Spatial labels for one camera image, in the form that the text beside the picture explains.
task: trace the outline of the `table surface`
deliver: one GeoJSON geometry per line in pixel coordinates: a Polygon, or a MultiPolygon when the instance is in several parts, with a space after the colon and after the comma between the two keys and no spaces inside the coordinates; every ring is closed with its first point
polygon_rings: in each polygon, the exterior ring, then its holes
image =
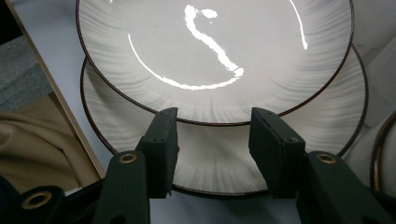
{"type": "MultiPolygon", "coordinates": [[[[382,7],[372,9],[373,3],[369,0],[360,0],[354,5],[354,44],[365,64],[374,61],[378,52],[396,35],[395,1],[375,3],[382,7]],[[390,21],[378,26],[371,20],[378,20],[378,17],[390,21]]],[[[76,1],[7,0],[7,4],[32,45],[92,162],[104,176],[112,154],[93,131],[80,98],[80,72],[85,55],[78,39],[76,1]]],[[[375,126],[387,115],[384,113],[369,113],[371,123],[368,126],[375,126]]],[[[220,200],[173,192],[165,200],[150,200],[150,210],[151,223],[300,223],[295,200],[274,200],[270,195],[220,200]]]]}

